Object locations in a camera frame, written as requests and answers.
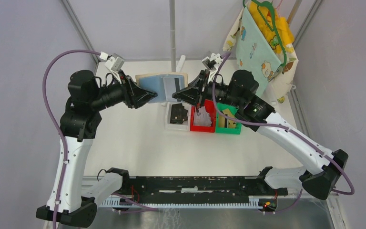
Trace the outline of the white striped credit card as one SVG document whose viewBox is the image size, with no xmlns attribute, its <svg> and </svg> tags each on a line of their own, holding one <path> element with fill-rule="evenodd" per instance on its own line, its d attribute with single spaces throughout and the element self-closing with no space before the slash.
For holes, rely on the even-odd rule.
<svg viewBox="0 0 366 229">
<path fill-rule="evenodd" d="M 176 101 L 176 99 L 173 98 L 173 94 L 181 89 L 180 78 L 164 77 L 163 84 L 164 84 L 166 101 L 168 102 Z"/>
</svg>

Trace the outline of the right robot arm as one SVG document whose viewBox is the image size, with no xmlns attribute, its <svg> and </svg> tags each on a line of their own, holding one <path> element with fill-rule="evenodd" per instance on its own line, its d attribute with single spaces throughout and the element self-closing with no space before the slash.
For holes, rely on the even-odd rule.
<svg viewBox="0 0 366 229">
<path fill-rule="evenodd" d="M 326 148 L 290 125 L 269 103 L 256 95 L 258 86 L 247 70 L 235 71 L 229 84 L 217 83 L 210 71 L 202 70 L 185 88 L 175 92 L 173 98 L 193 106 L 201 106 L 210 100 L 214 104 L 237 108 L 233 121 L 271 139 L 301 163 L 296 168 L 265 168 L 262 178 L 256 182 L 259 193 L 268 195 L 274 189 L 294 188 L 321 200 L 327 199 L 331 193 L 341 194 L 341 190 L 336 189 L 338 180 L 343 177 L 348 184 L 351 183 L 344 171 L 348 154 L 342 149 Z"/>
</svg>

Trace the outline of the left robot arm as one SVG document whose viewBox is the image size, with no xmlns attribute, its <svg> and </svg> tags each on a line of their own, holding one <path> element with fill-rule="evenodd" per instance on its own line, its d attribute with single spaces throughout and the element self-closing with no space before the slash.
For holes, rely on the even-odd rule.
<svg viewBox="0 0 366 229">
<path fill-rule="evenodd" d="M 157 96 L 141 88 L 130 76 L 99 86 L 97 77 L 89 70 L 80 70 L 70 77 L 70 97 L 65 113 L 57 126 L 60 134 L 60 158 L 53 190 L 47 203 L 39 207 L 36 217 L 78 228 L 89 227 L 99 205 L 112 193 L 126 194 L 131 188 L 129 172 L 110 168 L 105 176 L 87 191 L 82 180 L 88 154 L 94 142 L 100 111 L 119 103 L 137 109 Z"/>
</svg>

